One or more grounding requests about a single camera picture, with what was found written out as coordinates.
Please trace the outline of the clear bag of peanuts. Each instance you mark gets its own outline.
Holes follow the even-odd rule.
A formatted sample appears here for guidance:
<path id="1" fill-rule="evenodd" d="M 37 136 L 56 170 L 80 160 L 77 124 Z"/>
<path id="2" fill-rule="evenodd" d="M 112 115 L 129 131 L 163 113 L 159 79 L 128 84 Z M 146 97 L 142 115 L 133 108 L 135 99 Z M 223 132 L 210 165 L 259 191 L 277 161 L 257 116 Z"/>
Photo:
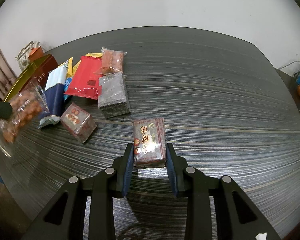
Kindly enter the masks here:
<path id="1" fill-rule="evenodd" d="M 40 115 L 49 113 L 44 90 L 36 80 L 30 81 L 25 88 L 8 100 L 12 113 L 7 118 L 0 118 L 0 150 L 10 158 L 12 144 L 18 134 L 31 121 Z"/>

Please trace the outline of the blue and white snack pack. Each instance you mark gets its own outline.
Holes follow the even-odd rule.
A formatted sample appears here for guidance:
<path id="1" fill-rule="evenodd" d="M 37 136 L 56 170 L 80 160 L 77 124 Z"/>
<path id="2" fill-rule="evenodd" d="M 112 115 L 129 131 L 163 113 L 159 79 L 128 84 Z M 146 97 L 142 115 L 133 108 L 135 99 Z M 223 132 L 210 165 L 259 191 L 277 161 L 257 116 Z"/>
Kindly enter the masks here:
<path id="1" fill-rule="evenodd" d="M 64 113 L 64 86 L 67 72 L 68 66 L 66 63 L 63 63 L 48 75 L 44 93 L 49 112 L 40 116 L 39 129 L 59 123 Z"/>

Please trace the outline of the dark red sesame snack block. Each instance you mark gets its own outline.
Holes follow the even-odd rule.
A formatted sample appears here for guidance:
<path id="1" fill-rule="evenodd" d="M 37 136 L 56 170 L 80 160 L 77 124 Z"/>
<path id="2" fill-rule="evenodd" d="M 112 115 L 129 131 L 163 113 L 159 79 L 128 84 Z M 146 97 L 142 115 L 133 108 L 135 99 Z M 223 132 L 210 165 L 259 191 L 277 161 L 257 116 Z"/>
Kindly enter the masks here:
<path id="1" fill-rule="evenodd" d="M 163 117 L 135 120 L 134 166 L 162 168 L 166 166 L 165 120 Z"/>

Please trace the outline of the grey speckled snack block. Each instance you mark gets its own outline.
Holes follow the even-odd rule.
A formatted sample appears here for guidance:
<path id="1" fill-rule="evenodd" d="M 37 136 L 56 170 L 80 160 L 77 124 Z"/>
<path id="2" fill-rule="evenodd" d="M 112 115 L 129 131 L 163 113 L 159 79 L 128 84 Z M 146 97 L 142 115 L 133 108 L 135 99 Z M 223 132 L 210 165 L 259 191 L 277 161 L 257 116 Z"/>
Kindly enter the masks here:
<path id="1" fill-rule="evenodd" d="M 125 78 L 122 72 L 99 78 L 98 109 L 105 119 L 131 112 Z"/>

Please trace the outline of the patterned ceramic teapot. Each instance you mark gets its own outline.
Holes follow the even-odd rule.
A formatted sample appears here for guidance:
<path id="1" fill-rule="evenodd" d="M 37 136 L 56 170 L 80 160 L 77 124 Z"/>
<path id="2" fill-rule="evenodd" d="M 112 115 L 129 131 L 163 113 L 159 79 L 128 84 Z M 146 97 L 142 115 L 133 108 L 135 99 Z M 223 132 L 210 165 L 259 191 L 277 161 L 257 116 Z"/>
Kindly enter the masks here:
<path id="1" fill-rule="evenodd" d="M 34 48 L 38 48 L 40 41 L 29 42 L 24 48 L 21 49 L 19 54 L 15 57 L 15 60 L 18 62 L 20 70 L 24 70 L 29 64 L 29 55 Z"/>

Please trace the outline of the gold tray box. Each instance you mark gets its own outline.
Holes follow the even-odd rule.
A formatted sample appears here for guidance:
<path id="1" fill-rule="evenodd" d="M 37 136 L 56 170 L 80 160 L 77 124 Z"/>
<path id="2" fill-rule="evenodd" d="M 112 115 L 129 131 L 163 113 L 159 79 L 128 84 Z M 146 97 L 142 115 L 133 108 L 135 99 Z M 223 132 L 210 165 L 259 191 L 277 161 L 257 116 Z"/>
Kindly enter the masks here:
<path id="1" fill-rule="evenodd" d="M 16 82 L 13 84 L 10 91 L 4 98 L 4 102 L 11 100 L 16 94 L 24 89 L 27 84 L 36 79 L 38 84 L 45 88 L 49 72 L 56 69 L 58 63 L 53 55 L 47 54 L 43 57 L 34 60 L 25 70 L 19 75 Z"/>

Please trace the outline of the orange lidded ceramic cup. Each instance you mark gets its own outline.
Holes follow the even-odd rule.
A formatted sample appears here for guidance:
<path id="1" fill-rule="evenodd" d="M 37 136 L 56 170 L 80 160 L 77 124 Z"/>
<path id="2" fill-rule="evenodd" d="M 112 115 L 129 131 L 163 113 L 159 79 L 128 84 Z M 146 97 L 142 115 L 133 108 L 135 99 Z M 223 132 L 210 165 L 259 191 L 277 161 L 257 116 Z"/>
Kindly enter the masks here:
<path id="1" fill-rule="evenodd" d="M 31 52 L 29 53 L 28 59 L 30 62 L 33 62 L 41 57 L 44 56 L 44 52 L 41 46 L 32 48 Z"/>

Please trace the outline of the small red-label snack block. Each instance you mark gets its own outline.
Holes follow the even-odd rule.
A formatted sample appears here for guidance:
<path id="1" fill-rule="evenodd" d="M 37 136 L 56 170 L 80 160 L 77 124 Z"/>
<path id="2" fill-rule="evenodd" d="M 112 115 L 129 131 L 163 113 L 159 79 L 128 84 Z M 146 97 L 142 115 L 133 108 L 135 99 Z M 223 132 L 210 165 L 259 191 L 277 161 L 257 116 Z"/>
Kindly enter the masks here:
<path id="1" fill-rule="evenodd" d="M 61 123 L 81 143 L 85 143 L 97 128 L 93 117 L 74 102 L 62 114 Z"/>

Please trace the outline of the yellow snack packet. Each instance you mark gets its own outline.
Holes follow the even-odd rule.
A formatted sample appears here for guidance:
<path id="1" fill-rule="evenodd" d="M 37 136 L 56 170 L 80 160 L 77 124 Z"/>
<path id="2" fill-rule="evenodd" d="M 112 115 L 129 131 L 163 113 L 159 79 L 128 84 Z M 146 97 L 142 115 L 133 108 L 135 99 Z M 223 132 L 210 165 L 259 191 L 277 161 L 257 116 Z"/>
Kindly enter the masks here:
<path id="1" fill-rule="evenodd" d="M 85 56 L 100 59 L 102 57 L 102 53 L 87 53 Z M 73 57 L 71 57 L 70 59 L 66 60 L 65 62 L 63 62 L 62 64 L 59 65 L 63 70 L 66 70 L 66 78 L 74 76 L 74 74 L 75 74 L 75 72 L 76 72 L 76 70 L 79 67 L 79 64 L 81 62 L 81 60 L 79 60 L 73 66 L 72 61 L 73 61 Z"/>

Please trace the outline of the red foil snack packet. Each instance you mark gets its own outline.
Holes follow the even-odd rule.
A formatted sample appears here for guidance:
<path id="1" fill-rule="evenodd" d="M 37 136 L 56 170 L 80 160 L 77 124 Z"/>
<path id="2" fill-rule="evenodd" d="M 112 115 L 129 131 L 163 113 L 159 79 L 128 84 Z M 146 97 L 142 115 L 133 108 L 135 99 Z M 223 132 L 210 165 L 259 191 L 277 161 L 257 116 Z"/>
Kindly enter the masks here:
<path id="1" fill-rule="evenodd" d="M 102 60 L 98 57 L 82 56 L 81 62 L 64 95 L 98 99 L 98 88 Z"/>

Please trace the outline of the orange clear snack packet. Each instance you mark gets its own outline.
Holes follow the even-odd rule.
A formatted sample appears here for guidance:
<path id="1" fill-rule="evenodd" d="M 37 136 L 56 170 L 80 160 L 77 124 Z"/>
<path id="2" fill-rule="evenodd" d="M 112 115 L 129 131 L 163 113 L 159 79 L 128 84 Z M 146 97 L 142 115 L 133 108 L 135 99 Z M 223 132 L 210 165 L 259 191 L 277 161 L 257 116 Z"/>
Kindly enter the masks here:
<path id="1" fill-rule="evenodd" d="M 108 75 L 123 72 L 123 58 L 126 55 L 126 52 L 111 50 L 105 47 L 101 48 L 101 52 L 101 67 L 95 72 L 95 74 Z"/>

